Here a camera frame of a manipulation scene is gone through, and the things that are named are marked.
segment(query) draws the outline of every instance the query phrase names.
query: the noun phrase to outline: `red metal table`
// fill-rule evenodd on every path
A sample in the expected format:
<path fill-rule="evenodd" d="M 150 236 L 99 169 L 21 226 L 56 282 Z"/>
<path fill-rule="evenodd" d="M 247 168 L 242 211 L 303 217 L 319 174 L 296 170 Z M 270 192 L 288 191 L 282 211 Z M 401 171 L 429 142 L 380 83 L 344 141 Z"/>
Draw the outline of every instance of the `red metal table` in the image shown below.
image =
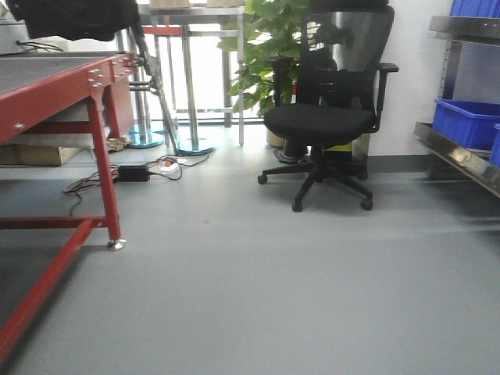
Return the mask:
<path fill-rule="evenodd" d="M 95 228 L 107 228 L 110 250 L 124 246 L 102 111 L 106 109 L 112 138 L 125 134 L 134 124 L 127 79 L 134 72 L 132 57 L 129 53 L 117 52 L 0 57 L 0 143 L 25 132 L 92 134 L 105 212 L 101 216 L 0 218 L 0 230 L 74 229 L 68 242 L 1 328 L 0 366 Z M 43 122 L 81 101 L 86 103 L 89 121 Z"/>

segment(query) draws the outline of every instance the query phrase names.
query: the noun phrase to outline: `chair backrest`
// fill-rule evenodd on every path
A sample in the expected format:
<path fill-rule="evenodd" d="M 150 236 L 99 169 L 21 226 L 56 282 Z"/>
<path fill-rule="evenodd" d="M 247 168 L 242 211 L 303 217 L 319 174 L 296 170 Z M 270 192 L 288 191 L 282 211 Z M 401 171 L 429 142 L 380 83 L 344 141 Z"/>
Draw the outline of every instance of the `chair backrest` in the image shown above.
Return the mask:
<path fill-rule="evenodd" d="M 388 5 L 306 11 L 297 102 L 374 111 L 373 83 L 393 19 Z"/>

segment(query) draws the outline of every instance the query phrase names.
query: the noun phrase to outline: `black office chair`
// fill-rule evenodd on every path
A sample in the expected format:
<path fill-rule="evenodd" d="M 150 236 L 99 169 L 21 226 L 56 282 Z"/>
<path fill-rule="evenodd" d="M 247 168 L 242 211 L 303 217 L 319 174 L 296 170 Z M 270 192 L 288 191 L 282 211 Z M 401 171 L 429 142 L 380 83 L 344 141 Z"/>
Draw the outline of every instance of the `black office chair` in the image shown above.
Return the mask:
<path fill-rule="evenodd" d="M 394 19 L 387 3 L 316 0 L 305 12 L 296 104 L 279 105 L 280 68 L 291 59 L 272 61 L 278 106 L 264 116 L 264 124 L 277 136 L 311 148 L 307 162 L 264 170 L 258 182 L 265 184 L 270 174 L 309 172 L 292 205 L 296 212 L 314 182 L 325 177 L 364 195 L 363 209 L 373 208 L 372 192 L 325 160 L 323 152 L 379 130 L 387 75 L 398 71 L 395 64 L 380 63 Z"/>

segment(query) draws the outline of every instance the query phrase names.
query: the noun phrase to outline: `chair seat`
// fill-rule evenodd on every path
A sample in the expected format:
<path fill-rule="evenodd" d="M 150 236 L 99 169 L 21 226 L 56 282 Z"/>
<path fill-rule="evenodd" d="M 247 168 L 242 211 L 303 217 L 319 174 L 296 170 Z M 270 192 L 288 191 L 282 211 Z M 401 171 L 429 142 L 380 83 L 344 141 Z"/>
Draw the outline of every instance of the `chair seat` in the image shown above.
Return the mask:
<path fill-rule="evenodd" d="M 366 133 L 374 121 L 370 111 L 302 103 L 281 105 L 264 116 L 266 127 L 277 136 L 318 146 L 345 145 Z"/>

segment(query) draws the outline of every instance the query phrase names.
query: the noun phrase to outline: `blue storage crate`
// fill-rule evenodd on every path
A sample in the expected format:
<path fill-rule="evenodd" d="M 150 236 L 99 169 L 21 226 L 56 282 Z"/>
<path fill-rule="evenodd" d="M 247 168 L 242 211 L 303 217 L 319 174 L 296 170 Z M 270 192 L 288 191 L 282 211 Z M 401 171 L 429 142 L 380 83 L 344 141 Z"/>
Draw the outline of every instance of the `blue storage crate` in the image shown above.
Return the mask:
<path fill-rule="evenodd" d="M 491 150 L 495 124 L 500 123 L 500 105 L 444 99 L 436 103 L 433 129 L 463 147 Z"/>
<path fill-rule="evenodd" d="M 454 0 L 450 16 L 500 17 L 500 0 Z"/>
<path fill-rule="evenodd" d="M 490 163 L 500 166 L 500 124 L 495 124 L 495 129 L 497 130 L 497 135 L 495 137 L 495 143 L 491 149 Z"/>

